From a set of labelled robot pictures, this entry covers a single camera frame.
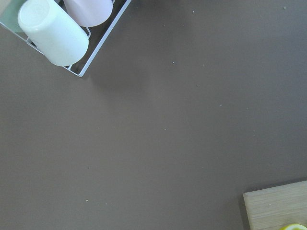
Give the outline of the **white cup rack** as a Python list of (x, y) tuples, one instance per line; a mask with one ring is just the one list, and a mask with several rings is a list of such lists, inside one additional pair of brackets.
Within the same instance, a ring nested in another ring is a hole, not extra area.
[[(22, 3), (24, 3), (23, 0), (2, 0), (0, 2), (0, 24), (4, 29), (10, 31), (32, 49), (40, 53), (41, 51), (35, 43), (18, 27), (17, 11)], [(113, 11), (106, 22), (95, 27), (83, 27), (82, 29), (86, 32), (89, 39), (88, 50), (80, 61), (70, 66), (64, 66), (64, 69), (81, 78), (130, 3), (130, 0), (112, 1)]]

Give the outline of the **white cup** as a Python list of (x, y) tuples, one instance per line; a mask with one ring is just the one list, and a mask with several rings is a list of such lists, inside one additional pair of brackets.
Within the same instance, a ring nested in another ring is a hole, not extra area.
[(27, 0), (18, 24), (45, 57), (56, 66), (70, 66), (86, 54), (86, 32), (53, 0)]

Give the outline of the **pink cup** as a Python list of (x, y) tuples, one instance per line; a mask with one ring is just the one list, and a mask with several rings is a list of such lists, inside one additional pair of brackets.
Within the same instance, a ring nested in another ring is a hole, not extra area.
[(68, 15), (82, 27), (104, 23), (113, 11), (111, 0), (64, 0)]

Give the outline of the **wooden cutting board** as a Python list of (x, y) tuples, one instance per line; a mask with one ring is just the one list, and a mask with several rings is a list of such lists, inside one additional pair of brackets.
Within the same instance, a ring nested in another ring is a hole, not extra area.
[(243, 198), (251, 230), (307, 225), (306, 181), (246, 192)]

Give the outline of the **lemon slice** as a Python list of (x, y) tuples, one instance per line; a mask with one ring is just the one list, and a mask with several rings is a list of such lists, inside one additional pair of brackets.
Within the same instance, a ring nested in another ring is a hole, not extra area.
[(280, 228), (280, 230), (307, 230), (307, 227), (301, 224), (290, 224)]

